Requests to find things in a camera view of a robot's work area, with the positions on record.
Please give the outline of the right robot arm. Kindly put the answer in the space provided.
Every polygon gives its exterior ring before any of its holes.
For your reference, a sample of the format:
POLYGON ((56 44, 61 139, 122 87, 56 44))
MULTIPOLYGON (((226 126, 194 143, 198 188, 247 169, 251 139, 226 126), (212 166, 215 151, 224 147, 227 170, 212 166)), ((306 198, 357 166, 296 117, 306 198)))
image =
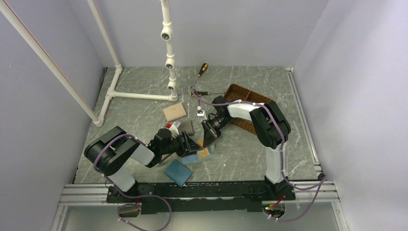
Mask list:
POLYGON ((265 193, 271 200, 283 195, 289 187, 284 172, 284 143, 288 140, 291 127, 275 101, 254 103, 242 100, 226 101, 223 96, 214 98, 210 105, 216 113, 201 122, 204 130, 203 147, 214 143, 221 136, 221 129, 234 118, 252 122, 255 134, 265 147, 267 170, 265 193))

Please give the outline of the gold VIP credit card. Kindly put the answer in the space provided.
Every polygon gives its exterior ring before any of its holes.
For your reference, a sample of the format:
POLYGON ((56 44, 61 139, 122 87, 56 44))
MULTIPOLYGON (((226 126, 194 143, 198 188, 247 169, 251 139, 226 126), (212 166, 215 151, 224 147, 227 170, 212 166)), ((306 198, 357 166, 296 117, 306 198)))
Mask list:
POLYGON ((211 157, 210 151, 208 148, 203 147, 203 139, 197 140, 197 143, 202 147, 201 150, 197 151, 199 160, 204 160, 211 157))

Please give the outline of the green card holder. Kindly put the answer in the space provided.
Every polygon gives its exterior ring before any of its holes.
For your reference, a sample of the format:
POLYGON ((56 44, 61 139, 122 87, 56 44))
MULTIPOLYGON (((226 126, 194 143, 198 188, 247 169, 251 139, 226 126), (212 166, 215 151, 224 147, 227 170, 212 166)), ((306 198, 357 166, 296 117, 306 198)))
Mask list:
POLYGON ((206 148, 208 148, 208 150, 210 151, 211 157, 204 159, 204 160, 199 160, 197 152, 192 153, 191 155, 187 155, 181 158, 181 162, 184 165, 188 165, 188 164, 194 164, 194 163, 198 163, 201 161, 205 161, 205 160, 209 160, 213 158, 213 148, 215 146, 213 144, 211 144, 210 146, 207 146, 206 148))

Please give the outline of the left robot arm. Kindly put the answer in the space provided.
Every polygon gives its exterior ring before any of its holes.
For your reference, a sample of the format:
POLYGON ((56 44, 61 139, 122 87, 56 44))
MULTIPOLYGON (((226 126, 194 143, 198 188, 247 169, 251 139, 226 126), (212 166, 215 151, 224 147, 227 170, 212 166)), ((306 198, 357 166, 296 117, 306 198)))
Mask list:
POLYGON ((184 157, 202 149, 185 131, 173 136, 171 130, 161 128, 145 144, 116 126, 89 144, 84 156, 92 162, 95 171, 120 189, 119 196, 124 201, 132 202, 139 195, 139 183, 125 168, 128 159, 152 168, 162 161, 164 155, 176 153, 184 157))

